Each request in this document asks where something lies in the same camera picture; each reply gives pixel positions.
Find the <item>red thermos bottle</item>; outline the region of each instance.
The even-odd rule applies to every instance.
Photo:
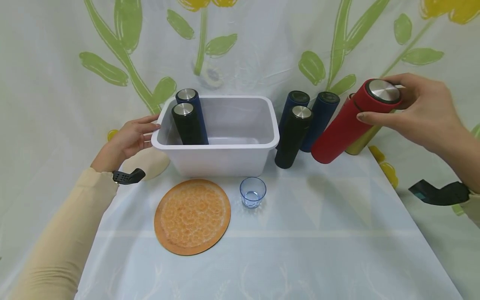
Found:
[[[342,107],[338,116],[315,141],[312,156],[329,164],[372,126],[357,120],[362,111],[389,113],[400,104],[400,91],[381,79],[369,79]]]

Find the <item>beige sleeve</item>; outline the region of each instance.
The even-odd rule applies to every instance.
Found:
[[[480,228],[480,194],[470,191],[468,201],[460,203],[465,214]]]
[[[117,189],[111,173],[92,168],[82,173],[37,241],[11,300],[73,300],[98,225]]]

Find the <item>wrist strap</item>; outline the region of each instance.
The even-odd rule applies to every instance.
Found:
[[[432,205],[454,205],[466,202],[470,198],[468,187],[458,181],[437,189],[422,179],[408,190],[423,202]]]
[[[145,172],[139,168],[136,168],[131,174],[113,171],[113,181],[118,184],[138,183],[143,177],[145,177]]]

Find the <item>white tablecloth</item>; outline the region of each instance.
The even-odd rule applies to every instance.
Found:
[[[267,161],[261,206],[242,206],[243,178],[209,178],[227,193],[224,237],[194,256],[165,250],[155,209],[181,178],[172,165],[121,186],[106,211],[76,299],[461,299],[370,152],[329,165],[300,152]]]

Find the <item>plastic storage container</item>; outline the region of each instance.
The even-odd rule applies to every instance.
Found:
[[[202,96],[209,145],[182,145],[165,103],[152,135],[153,147],[165,152],[185,177],[259,176],[268,152],[279,140],[272,102],[261,96]]]

